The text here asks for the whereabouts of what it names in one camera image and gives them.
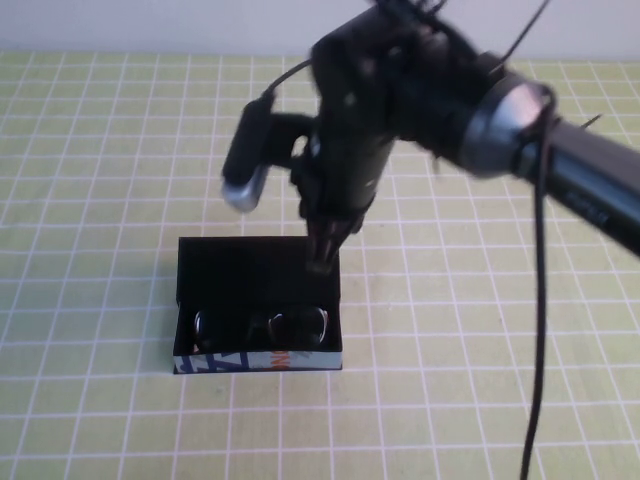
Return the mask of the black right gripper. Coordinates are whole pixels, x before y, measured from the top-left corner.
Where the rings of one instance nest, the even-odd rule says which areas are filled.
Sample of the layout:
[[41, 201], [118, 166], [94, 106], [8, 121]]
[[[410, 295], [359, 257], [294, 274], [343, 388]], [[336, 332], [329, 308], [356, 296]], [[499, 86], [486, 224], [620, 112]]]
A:
[[385, 107], [320, 100], [308, 146], [292, 172], [306, 221], [309, 271], [328, 274], [346, 231], [360, 229], [394, 143]]

